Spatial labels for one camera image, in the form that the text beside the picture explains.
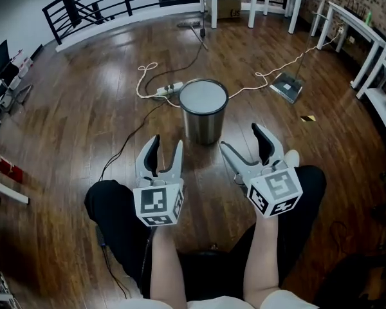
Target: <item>white cable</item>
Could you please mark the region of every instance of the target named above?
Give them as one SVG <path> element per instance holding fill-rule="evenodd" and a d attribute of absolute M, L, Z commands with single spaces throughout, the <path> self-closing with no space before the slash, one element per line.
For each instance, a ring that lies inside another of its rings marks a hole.
<path fill-rule="evenodd" d="M 140 98 L 162 97 L 162 98 L 165 98 L 167 103 L 169 103 L 171 106 L 174 106 L 175 108 L 180 108 L 179 106 L 177 106 L 177 105 L 173 104 L 171 101 L 169 101 L 169 99 L 166 96 L 159 95 L 159 94 L 143 96 L 139 93 L 140 84 L 142 83 L 144 77 L 146 76 L 147 71 L 157 68 L 157 65 L 158 64 L 156 62 L 153 62 L 153 63 L 150 63 L 148 66 L 144 66 L 144 65 L 139 66 L 138 70 L 143 71 L 143 75 L 140 78 L 139 82 L 137 83 L 137 87 L 136 87 L 137 96 L 139 96 Z"/>
<path fill-rule="evenodd" d="M 323 47 L 324 47 L 324 46 L 327 46 L 328 44 L 331 44 L 333 41 L 335 41 L 336 38 L 339 36 L 339 34 L 340 34 L 340 32 L 338 32 L 337 35 L 336 35 L 336 37 L 334 37 L 331 41 L 329 41 L 327 44 L 324 44 Z M 310 52 L 311 50 L 314 50 L 314 49 L 316 49 L 316 48 L 317 48 L 317 46 L 314 46 L 314 47 L 312 47 L 312 48 L 309 48 L 309 49 L 306 50 L 304 53 L 307 54 L 308 52 Z M 267 79 L 266 79 L 266 77 L 268 77 L 269 75 L 271 75 L 273 72 L 280 71 L 281 69 L 285 68 L 286 66 L 289 66 L 290 64 L 296 63 L 299 59 L 302 58 L 302 56 L 303 56 L 304 53 L 301 53 L 298 57 L 296 57 L 296 59 L 295 59 L 294 61 L 292 61 L 292 62 L 290 62 L 290 63 L 287 63 L 287 64 L 281 66 L 281 67 L 278 68 L 278 69 L 271 70 L 269 73 L 267 73 L 267 74 L 265 74 L 265 75 L 263 75 L 263 74 L 260 73 L 260 72 L 256 72 L 256 73 L 255 73 L 255 76 L 256 76 L 256 77 L 259 77 L 259 78 L 260 78 L 260 77 L 263 78 L 265 84 L 263 84 L 262 86 L 259 86 L 259 87 L 254 87 L 254 88 L 251 88 L 251 87 L 244 87 L 244 88 L 240 89 L 237 93 L 234 93 L 232 96 L 230 96 L 229 99 L 234 98 L 236 95 L 240 94 L 240 93 L 241 93 L 242 91 L 244 91 L 244 90 L 257 90 L 257 89 L 265 88 L 265 87 L 269 84 L 268 81 L 267 81 Z M 143 71 L 143 75 L 142 75 L 142 77 L 140 78 L 139 82 L 137 83 L 137 87 L 136 87 L 136 94 L 137 94 L 137 96 L 139 96 L 140 98 L 162 97 L 162 98 L 165 98 L 165 100 L 167 101 L 167 103 L 169 103 L 171 106 L 174 106 L 175 108 L 180 108 L 180 106 L 177 106 L 177 105 L 173 104 L 166 96 L 159 95 L 159 94 L 143 96 L 143 95 L 141 95 L 141 94 L 139 93 L 139 87 L 140 87 L 140 84 L 142 83 L 144 77 L 146 76 L 147 71 L 153 70 L 153 69 L 157 68 L 157 66 L 158 66 L 158 63 L 156 63 L 156 62 L 152 62 L 152 63 L 150 63 L 150 64 L 147 65 L 147 66 L 144 66 L 144 65 L 139 66 L 138 70 L 139 70 L 139 71 Z"/>
<path fill-rule="evenodd" d="M 328 44 L 331 44 L 334 40 L 336 40 L 336 38 L 337 38 L 338 36 L 339 36 L 339 33 L 338 33 L 338 34 L 336 35 L 336 37 L 334 37 L 330 42 L 328 42 L 327 44 L 324 44 L 323 47 L 324 47 L 324 46 L 327 46 Z M 306 50 L 305 53 L 307 54 L 308 52 L 310 52 L 311 50 L 314 50 L 314 49 L 316 49 L 316 48 L 317 48 L 317 46 L 312 47 L 312 48 L 309 48 L 308 50 Z M 259 87 L 254 87 L 254 88 L 244 87 L 244 88 L 240 89 L 237 93 L 234 93 L 232 96 L 230 96 L 229 99 L 234 98 L 236 95 L 240 94 L 240 93 L 241 93 L 242 91 L 244 91 L 244 90 L 257 90 L 257 89 L 262 89 L 262 88 L 266 87 L 266 86 L 269 84 L 268 81 L 267 81 L 267 79 L 266 79 L 266 77 L 268 77 L 269 75 L 271 75 L 273 72 L 280 71 L 281 69 L 285 68 L 286 66 L 289 66 L 290 64 L 296 63 L 297 60 L 299 60 L 299 59 L 302 58 L 303 54 L 304 54 L 304 53 L 301 53 L 300 56 L 298 56 L 294 61 L 292 61 L 292 62 L 290 62 L 290 63 L 287 63 L 287 64 L 281 66 L 281 67 L 278 68 L 278 69 L 271 70 L 269 73 L 267 73 L 267 74 L 265 74 L 265 75 L 263 75 L 263 74 L 260 73 L 260 72 L 256 72 L 256 73 L 255 73 L 255 76 L 256 76 L 256 77 L 262 77 L 262 78 L 264 79 L 265 84 L 262 85 L 262 86 L 259 86 Z"/>

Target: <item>white lid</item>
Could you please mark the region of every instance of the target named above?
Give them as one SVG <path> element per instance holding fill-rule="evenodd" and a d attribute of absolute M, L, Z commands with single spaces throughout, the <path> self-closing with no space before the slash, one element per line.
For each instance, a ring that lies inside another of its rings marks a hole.
<path fill-rule="evenodd" d="M 184 110 L 207 114 L 223 108 L 228 96 L 222 84 L 203 79 L 186 83 L 180 91 L 179 100 Z"/>

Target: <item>electrical cord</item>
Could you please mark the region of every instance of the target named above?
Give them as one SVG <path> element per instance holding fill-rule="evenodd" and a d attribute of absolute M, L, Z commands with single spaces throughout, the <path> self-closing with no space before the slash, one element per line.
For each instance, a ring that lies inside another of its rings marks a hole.
<path fill-rule="evenodd" d="M 340 35 L 340 32 L 338 32 L 337 35 L 336 35 L 331 41 L 329 41 L 327 44 L 324 44 L 323 47 L 327 46 L 328 44 L 331 44 L 333 41 L 335 41 L 335 40 L 338 38 L 339 35 Z M 201 50 L 202 45 L 203 45 L 203 44 L 200 45 L 199 50 L 198 50 L 198 54 L 196 55 L 195 59 L 194 59 L 188 66 L 186 66 L 186 67 L 184 67 L 184 68 L 180 68 L 180 69 L 178 69 L 178 70 L 169 70 L 169 71 L 166 71 L 166 72 L 163 72 L 163 73 L 159 73 L 158 75 L 155 75 L 152 79 L 150 79 L 150 80 L 148 81 L 148 83 L 146 83 L 145 89 L 147 89 L 147 85 L 148 85 L 154 78 L 156 78 L 156 77 L 159 77 L 159 76 L 161 76 L 161 75 L 164 75 L 164 74 L 170 73 L 170 72 L 175 72 L 175 71 L 185 70 L 185 69 L 188 69 L 189 67 L 191 67 L 191 66 L 194 64 L 194 62 L 198 59 L 199 53 L 200 53 L 200 50 Z M 317 45 L 314 46 L 314 47 L 312 47 L 312 48 L 309 48 L 309 49 L 306 50 L 304 53 L 301 53 L 298 57 L 296 57 L 296 59 L 295 59 L 294 61 L 291 61 L 291 62 L 289 62 L 289 63 L 286 63 L 285 65 L 281 66 L 280 68 L 271 70 L 269 73 L 267 73 L 267 74 L 265 74 L 265 75 L 263 75 L 263 74 L 260 73 L 260 72 L 256 72 L 256 73 L 255 73 L 255 76 L 256 76 L 256 77 L 261 77 L 261 78 L 263 78 L 264 84 L 261 85 L 261 86 L 258 86 L 258 87 L 254 87 L 254 88 L 252 88 L 252 87 L 244 87 L 244 88 L 240 89 L 239 91 L 237 91 L 236 93 L 234 93 L 233 95 L 229 96 L 229 99 L 234 98 L 235 96 L 237 96 L 238 94 L 240 94 L 240 93 L 241 93 L 242 91 L 244 91 L 244 90 L 258 90 L 258 89 L 265 88 L 265 87 L 269 84 L 268 81 L 267 81 L 267 79 L 266 79 L 266 77 L 270 76 L 270 75 L 271 75 L 272 73 L 274 73 L 274 72 L 277 72 L 277 71 L 280 71 L 281 69 L 284 69 L 286 66 L 289 66 L 289 65 L 291 65 L 291 64 L 293 64 L 293 63 L 296 63 L 299 59 L 302 58 L 303 54 L 307 54 L 308 52 L 310 52 L 311 50 L 314 50 L 314 49 L 316 49 L 316 48 L 317 48 Z M 179 106 L 177 106 L 177 105 L 173 104 L 172 102 L 170 102 L 170 101 L 168 100 L 168 98 L 165 97 L 165 96 L 160 96 L 160 95 L 155 94 L 155 95 L 147 95 L 147 96 L 144 96 L 144 97 L 143 97 L 143 96 L 141 96 L 141 95 L 139 94 L 140 83 L 142 82 L 142 80 L 143 80 L 144 77 L 146 76 L 147 71 L 148 71 L 148 70 L 153 70 L 153 69 L 156 68 L 157 66 L 158 66 L 158 63 L 157 63 L 157 62 L 150 63 L 148 66 L 139 66 L 138 69 L 139 69 L 140 71 L 144 71 L 144 73 L 143 73 L 142 77 L 140 78 L 139 82 L 137 83 L 137 87 L 136 87 L 137 95 L 138 95 L 139 97 L 141 97 L 141 98 L 164 97 L 164 98 L 166 99 L 166 101 L 167 101 L 171 106 L 174 106 L 175 108 L 180 108 Z"/>
<path fill-rule="evenodd" d="M 336 38 L 337 38 L 338 36 L 339 36 L 339 33 L 338 33 L 338 34 L 336 35 L 336 37 L 334 37 L 330 42 L 328 42 L 327 44 L 324 44 L 323 47 L 324 47 L 324 46 L 327 46 L 328 44 L 331 44 L 333 41 L 336 40 Z M 308 52 L 310 52 L 311 50 L 314 50 L 314 49 L 316 49 L 316 48 L 317 48 L 317 46 L 312 47 L 312 48 L 309 48 L 309 49 L 306 50 L 304 53 L 301 53 L 298 57 L 296 57 L 296 59 L 295 59 L 294 61 L 289 62 L 289 63 L 287 63 L 287 64 L 281 66 L 281 67 L 278 68 L 278 69 L 271 70 L 269 73 L 267 73 L 267 74 L 265 74 L 265 75 L 263 75 L 263 74 L 260 73 L 260 72 L 256 72 L 256 73 L 255 73 L 255 76 L 256 76 L 256 77 L 262 77 L 265 83 L 264 83 L 262 86 L 254 87 L 254 88 L 244 87 L 244 88 L 240 89 L 238 92 L 236 92 L 236 93 L 234 93 L 233 95 L 231 95 L 231 96 L 229 97 L 229 99 L 234 98 L 235 96 L 237 96 L 238 94 L 240 94 L 240 93 L 241 93 L 242 91 L 244 91 L 244 90 L 257 90 L 257 89 L 262 89 L 262 88 L 266 87 L 266 86 L 269 84 L 268 81 L 267 81 L 267 79 L 266 79 L 266 77 L 268 77 L 269 75 L 271 75 L 273 72 L 280 71 L 281 69 L 285 68 L 286 66 L 289 66 L 290 64 L 296 63 L 299 59 L 302 58 L 303 54 L 307 54 Z"/>
<path fill-rule="evenodd" d="M 343 235 L 343 240 L 341 243 L 339 243 L 336 239 L 336 236 L 333 234 L 333 225 L 340 225 L 343 230 L 344 230 L 344 235 Z M 330 233 L 330 236 L 332 238 L 332 240 L 335 242 L 336 244 L 336 248 L 337 248 L 337 251 L 339 252 L 342 252 L 343 254 L 345 255 L 349 255 L 349 253 L 347 253 L 344 248 L 343 248 L 343 245 L 346 241 L 346 238 L 347 238 L 347 227 L 346 227 L 346 224 L 341 222 L 341 221 L 333 221 L 332 224 L 330 224 L 330 227 L 329 227 L 329 233 Z"/>
<path fill-rule="evenodd" d="M 106 262 L 106 266 L 107 266 L 107 269 L 110 273 L 110 276 L 116 281 L 116 284 L 117 286 L 122 290 L 123 294 L 124 294 L 124 297 L 126 298 L 127 300 L 127 294 L 125 292 L 125 290 L 130 294 L 130 291 L 122 284 L 121 281 L 119 281 L 117 279 L 117 277 L 112 273 L 111 271 L 111 266 L 110 266 L 110 262 L 109 262 L 109 256 L 107 255 L 107 250 L 106 250 L 106 246 L 102 246 L 102 251 L 103 251 L 103 256 L 104 256 L 104 261 Z"/>
<path fill-rule="evenodd" d="M 146 120 L 147 120 L 147 117 L 153 113 L 154 111 L 156 111 L 158 108 L 160 108 L 162 105 L 164 105 L 165 102 L 161 103 L 159 106 L 156 106 L 154 109 L 150 110 L 150 112 L 148 114 L 146 114 L 143 118 L 143 122 L 133 131 L 131 132 L 127 138 L 126 138 L 126 141 L 124 142 L 122 148 L 119 150 L 119 152 L 117 152 L 114 156 L 112 156 L 108 161 L 107 163 L 105 164 L 105 166 L 103 167 L 103 171 L 102 171 L 102 174 L 100 175 L 100 178 L 98 179 L 98 181 L 102 181 L 103 180 L 103 175 L 104 175 L 104 172 L 106 171 L 106 169 L 115 161 L 117 160 L 123 153 L 123 150 L 124 150 L 124 147 L 126 146 L 126 144 L 128 143 L 128 141 L 145 125 L 146 123 Z"/>
<path fill-rule="evenodd" d="M 146 247 L 144 249 L 144 257 L 143 257 L 143 263 L 142 263 L 142 272 L 140 273 L 140 293 L 142 293 L 142 285 L 143 285 L 143 274 L 144 274 L 144 266 L 146 264 L 146 259 L 147 259 L 147 251 L 151 245 L 151 242 L 153 240 L 154 233 L 156 232 L 157 227 L 152 227 L 151 228 L 151 233 L 149 238 L 147 238 L 146 242 Z"/>
<path fill-rule="evenodd" d="M 203 47 L 203 43 L 201 42 L 200 43 L 200 47 L 198 49 L 198 52 L 196 53 L 196 56 L 194 57 L 193 61 L 190 62 L 188 65 L 180 68 L 180 69 L 176 69 L 176 70 L 169 70 L 169 71 L 164 71 L 162 73 L 159 73 L 155 76 L 153 76 L 148 82 L 146 82 L 146 85 L 144 86 L 145 88 L 145 92 L 147 94 L 147 86 L 153 81 L 153 79 L 157 78 L 157 77 L 161 77 L 162 75 L 165 75 L 165 74 L 168 74 L 168 73 L 173 73 L 173 72 L 178 72 L 178 71 L 183 71 L 183 70 L 187 70 L 189 69 L 199 58 L 199 54 L 200 54 L 200 51 L 201 51 L 201 48 Z M 146 73 L 148 70 L 153 70 L 155 68 L 157 68 L 158 66 L 158 63 L 156 62 L 153 62 L 153 63 L 150 63 L 149 65 L 147 66 L 139 66 L 138 70 L 139 71 L 143 71 L 143 75 L 142 77 L 140 78 L 139 82 L 137 83 L 137 87 L 136 87 L 136 93 L 139 97 L 141 98 L 156 98 L 156 97 L 164 97 L 166 99 L 166 101 L 171 105 L 171 106 L 174 106 L 175 108 L 180 108 L 178 105 L 175 105 L 173 104 L 168 97 L 166 96 L 161 96 L 161 95 L 158 95 L 158 94 L 154 94 L 154 95 L 149 95 L 147 94 L 147 96 L 144 96 L 142 97 L 140 94 L 139 94 L 139 87 L 140 87 L 140 84 L 142 83 L 142 80 L 144 79 L 144 77 L 146 76 Z"/>
<path fill-rule="evenodd" d="M 202 31 L 203 33 L 205 32 L 205 12 L 202 13 L 203 14 L 203 24 L 202 24 Z M 144 91 L 146 93 L 146 97 L 142 97 L 142 98 L 163 98 L 163 96 L 160 96 L 160 95 L 157 95 L 157 94 L 153 94 L 153 95 L 150 95 L 149 92 L 147 91 L 147 87 L 149 87 L 149 84 L 155 79 L 155 78 L 158 78 L 158 77 L 161 77 L 162 75 L 165 75 L 165 74 L 168 74 L 168 73 L 174 73 L 174 72 L 178 72 L 178 71 L 183 71 L 183 70 L 187 70 L 189 69 L 196 61 L 197 59 L 199 58 L 199 54 L 200 54 L 200 51 L 203 47 L 203 42 L 201 42 L 200 44 L 200 47 L 199 47 L 199 50 L 198 52 L 196 53 L 196 56 L 194 57 L 193 61 L 187 65 L 187 66 L 184 66 L 180 69 L 176 69 L 176 70 L 169 70 L 169 71 L 165 71 L 165 72 L 162 72 L 162 73 L 159 73 L 155 76 L 153 76 L 149 81 L 146 82 L 146 85 L 144 86 Z M 139 71 L 144 71 L 145 73 L 148 71 L 148 70 L 153 70 L 154 68 L 156 68 L 158 65 L 158 63 L 154 62 L 154 63 L 150 63 L 148 66 L 139 66 L 138 70 Z M 146 74 L 143 74 L 142 76 L 142 79 L 140 79 L 140 83 L 142 82 L 143 78 L 146 76 Z M 136 92 L 138 93 L 139 91 L 139 86 L 140 86 L 140 83 L 138 84 L 138 87 L 136 88 Z M 174 106 L 175 108 L 180 108 L 179 106 L 173 104 L 172 102 L 169 101 L 169 98 L 171 97 L 164 97 L 167 102 L 171 105 L 171 106 Z"/>

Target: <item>gray sleeve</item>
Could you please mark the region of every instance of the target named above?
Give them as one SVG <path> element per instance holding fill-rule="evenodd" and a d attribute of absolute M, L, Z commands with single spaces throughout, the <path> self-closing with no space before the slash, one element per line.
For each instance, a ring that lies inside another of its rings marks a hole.
<path fill-rule="evenodd" d="M 317 306 L 299 299 L 295 294 L 278 290 L 270 294 L 262 303 L 260 309 L 317 309 Z"/>
<path fill-rule="evenodd" d="M 125 301 L 126 309 L 172 309 L 169 305 L 155 300 L 129 299 Z"/>

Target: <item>black pants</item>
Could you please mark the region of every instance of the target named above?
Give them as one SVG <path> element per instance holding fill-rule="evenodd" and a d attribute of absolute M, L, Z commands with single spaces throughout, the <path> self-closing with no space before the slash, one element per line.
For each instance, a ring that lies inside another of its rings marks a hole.
<path fill-rule="evenodd" d="M 292 211 L 279 215 L 277 259 L 280 283 L 293 268 L 309 238 L 326 189 L 325 176 L 317 167 L 298 167 L 296 172 L 304 193 Z M 151 247 L 147 251 L 143 277 L 141 274 L 151 230 L 137 218 L 131 190 L 116 181 L 101 181 L 87 192 L 85 205 L 116 260 L 148 298 Z M 179 255 L 188 301 L 222 295 L 243 298 L 244 268 L 254 230 L 255 225 L 243 234 L 230 253 Z"/>

